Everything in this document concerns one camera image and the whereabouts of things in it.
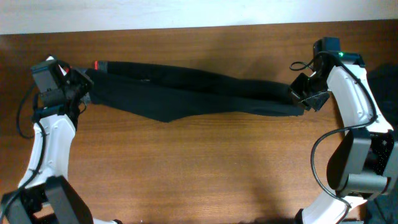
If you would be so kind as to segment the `black leggings red waistband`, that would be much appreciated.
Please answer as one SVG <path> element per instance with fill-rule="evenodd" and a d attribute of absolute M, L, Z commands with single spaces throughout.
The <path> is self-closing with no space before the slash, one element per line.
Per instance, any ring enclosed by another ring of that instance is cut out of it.
<path fill-rule="evenodd" d="M 97 61 L 85 72 L 90 101 L 161 122 L 215 113 L 301 116 L 284 83 L 245 80 L 192 68 Z"/>

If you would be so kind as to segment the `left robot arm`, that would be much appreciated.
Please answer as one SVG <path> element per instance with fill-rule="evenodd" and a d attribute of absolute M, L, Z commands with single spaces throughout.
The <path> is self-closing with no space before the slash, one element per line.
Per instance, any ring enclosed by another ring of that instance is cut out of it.
<path fill-rule="evenodd" d="M 68 182 L 81 99 L 93 81 L 56 60 L 31 70 L 39 89 L 33 102 L 34 144 L 18 188 L 2 196 L 1 219 L 9 223 L 101 223 Z"/>

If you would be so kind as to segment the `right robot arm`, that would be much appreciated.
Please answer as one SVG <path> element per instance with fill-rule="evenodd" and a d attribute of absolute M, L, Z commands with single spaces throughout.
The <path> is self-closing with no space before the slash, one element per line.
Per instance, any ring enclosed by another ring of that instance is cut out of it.
<path fill-rule="evenodd" d="M 312 75 L 302 73 L 305 68 Z M 322 50 L 291 69 L 300 72 L 290 86 L 293 99 L 318 110 L 333 95 L 344 134 L 328 161 L 322 193 L 294 221 L 341 223 L 353 208 L 389 194 L 397 182 L 397 67 L 367 72 L 359 54 Z"/>

